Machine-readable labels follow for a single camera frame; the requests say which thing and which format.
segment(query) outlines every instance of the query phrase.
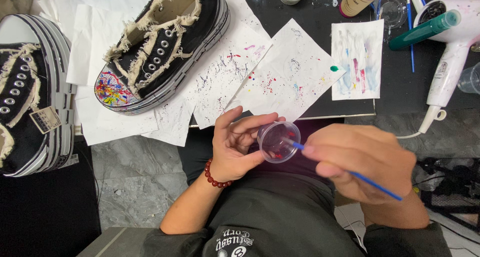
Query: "red paint splatter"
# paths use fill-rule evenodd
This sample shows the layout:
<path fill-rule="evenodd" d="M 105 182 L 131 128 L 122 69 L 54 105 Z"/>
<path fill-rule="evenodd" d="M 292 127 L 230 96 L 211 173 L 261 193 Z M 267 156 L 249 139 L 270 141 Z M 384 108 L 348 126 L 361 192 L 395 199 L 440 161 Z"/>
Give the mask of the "red paint splatter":
<path fill-rule="evenodd" d="M 365 71 L 362 69 L 360 70 L 360 77 L 361 77 L 361 93 L 365 93 Z"/>
<path fill-rule="evenodd" d="M 357 83 L 360 82 L 359 78 L 359 62 L 357 61 L 357 58 L 353 58 L 353 65 L 355 67 L 355 77 L 357 78 Z"/>

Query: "sleeve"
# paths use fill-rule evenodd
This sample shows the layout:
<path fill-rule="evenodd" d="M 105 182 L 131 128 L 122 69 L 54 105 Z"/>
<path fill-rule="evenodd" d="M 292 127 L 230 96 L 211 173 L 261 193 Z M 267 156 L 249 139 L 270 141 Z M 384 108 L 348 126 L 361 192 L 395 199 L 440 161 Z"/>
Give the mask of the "sleeve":
<path fill-rule="evenodd" d="M 168 235 L 160 229 L 154 229 L 143 241 L 140 257 L 201 256 L 207 240 L 207 229 L 201 229 L 197 233 L 179 235 Z"/>
<path fill-rule="evenodd" d="M 452 257 L 436 222 L 425 229 L 397 229 L 372 224 L 367 227 L 363 244 L 370 257 Z"/>

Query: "hand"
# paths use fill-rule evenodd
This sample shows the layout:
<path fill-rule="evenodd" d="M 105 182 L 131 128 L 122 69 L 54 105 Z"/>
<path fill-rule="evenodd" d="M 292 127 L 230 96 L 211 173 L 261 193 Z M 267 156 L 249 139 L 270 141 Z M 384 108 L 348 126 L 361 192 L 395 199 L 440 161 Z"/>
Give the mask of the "hand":
<path fill-rule="evenodd" d="M 320 162 L 317 174 L 330 178 L 347 198 L 366 204 L 395 202 L 347 171 L 363 174 L 401 197 L 411 192 L 415 155 L 403 149 L 393 134 L 374 126 L 329 125 L 308 137 L 302 153 Z"/>
<path fill-rule="evenodd" d="M 242 114 L 243 107 L 237 106 L 219 116 L 213 133 L 213 161 L 210 174 L 218 182 L 242 178 L 250 169 L 264 161 L 260 151 L 248 153 L 257 138 L 258 128 L 273 121 L 285 121 L 274 112 L 233 120 Z"/>

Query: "black pants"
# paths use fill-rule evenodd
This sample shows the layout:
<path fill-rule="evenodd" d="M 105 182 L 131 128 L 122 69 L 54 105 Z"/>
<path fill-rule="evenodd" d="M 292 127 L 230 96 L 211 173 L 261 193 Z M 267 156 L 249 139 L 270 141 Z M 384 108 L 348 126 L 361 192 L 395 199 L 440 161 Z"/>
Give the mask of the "black pants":
<path fill-rule="evenodd" d="M 305 143 L 307 138 L 315 131 L 334 123 L 343 123 L 343 118 L 334 119 L 315 119 L 315 120 L 299 120 L 295 121 L 300 130 L 301 143 Z M 191 128 L 188 131 L 187 141 L 185 147 L 178 146 L 178 153 L 182 163 L 183 172 L 187 175 L 187 184 L 190 186 L 195 179 L 203 172 L 205 163 L 213 155 L 212 139 L 214 127 L 199 130 L 198 128 Z M 258 143 L 253 143 L 250 146 L 249 152 L 258 150 Z M 315 172 L 317 162 L 307 159 L 300 151 L 282 163 L 270 163 L 264 161 L 250 172 L 268 171 L 268 172 L 283 172 L 291 174 L 301 174 L 311 178 L 322 181 L 331 186 L 330 180 L 320 177 Z"/>

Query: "sneaker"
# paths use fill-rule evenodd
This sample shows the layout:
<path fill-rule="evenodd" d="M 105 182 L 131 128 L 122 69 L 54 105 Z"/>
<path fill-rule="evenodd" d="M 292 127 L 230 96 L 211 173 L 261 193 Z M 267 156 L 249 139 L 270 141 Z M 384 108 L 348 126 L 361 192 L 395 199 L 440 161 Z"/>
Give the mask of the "sneaker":
<path fill-rule="evenodd" d="M 161 104 L 229 24 L 225 0 L 150 0 L 105 54 L 95 83 L 97 99 L 122 114 Z"/>
<path fill-rule="evenodd" d="M 17 14 L 0 22 L 0 172 L 5 176 L 54 170 L 69 159 L 76 90 L 65 82 L 69 54 L 62 33 L 44 18 Z M 48 110 L 61 123 L 50 131 L 41 119 Z"/>

